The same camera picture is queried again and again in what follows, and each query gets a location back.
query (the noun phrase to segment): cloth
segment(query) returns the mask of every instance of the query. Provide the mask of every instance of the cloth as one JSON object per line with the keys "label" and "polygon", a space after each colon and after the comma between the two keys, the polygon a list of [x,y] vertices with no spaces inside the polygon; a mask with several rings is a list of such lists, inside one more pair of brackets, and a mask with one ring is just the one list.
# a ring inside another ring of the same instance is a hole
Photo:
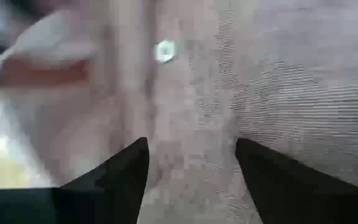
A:
{"label": "cloth", "polygon": [[[261,223],[234,156],[238,137],[358,186],[358,1],[90,7],[103,47],[89,85],[10,90],[55,185],[147,136],[140,224]],[[158,64],[163,39],[178,53]]]}

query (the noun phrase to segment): gray fabric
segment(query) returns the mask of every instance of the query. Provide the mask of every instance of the gray fabric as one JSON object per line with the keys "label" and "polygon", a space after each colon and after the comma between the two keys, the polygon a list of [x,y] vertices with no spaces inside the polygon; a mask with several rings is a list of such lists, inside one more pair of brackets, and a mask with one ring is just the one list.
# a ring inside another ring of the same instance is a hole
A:
{"label": "gray fabric", "polygon": [[[234,157],[241,136],[358,185],[358,1],[110,0],[95,11],[112,34],[92,87],[54,95],[36,118],[59,123],[38,143],[22,119],[58,183],[147,136],[139,223],[261,223]],[[163,39],[178,55],[157,64]]]}

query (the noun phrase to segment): fabric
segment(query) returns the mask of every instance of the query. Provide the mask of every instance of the fabric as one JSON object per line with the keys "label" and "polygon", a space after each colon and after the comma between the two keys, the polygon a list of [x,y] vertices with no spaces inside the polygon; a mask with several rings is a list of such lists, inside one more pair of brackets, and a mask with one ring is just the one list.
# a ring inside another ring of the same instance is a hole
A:
{"label": "fabric", "polygon": [[[358,186],[358,1],[91,7],[103,47],[89,85],[10,90],[54,184],[147,136],[140,224],[261,223],[234,156],[238,137]],[[159,64],[152,52],[163,39],[178,53]]]}

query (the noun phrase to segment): textured fabric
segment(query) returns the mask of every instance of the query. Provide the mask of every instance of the textured fabric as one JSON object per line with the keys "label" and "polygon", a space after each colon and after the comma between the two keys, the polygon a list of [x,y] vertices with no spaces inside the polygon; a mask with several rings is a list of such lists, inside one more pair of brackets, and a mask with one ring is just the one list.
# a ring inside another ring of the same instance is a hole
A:
{"label": "textured fabric", "polygon": [[[18,114],[57,183],[147,136],[138,223],[261,223],[234,157],[242,136],[358,186],[358,1],[110,0],[94,11],[110,32],[89,86],[12,103],[42,108]],[[178,53],[157,64],[163,39]]]}

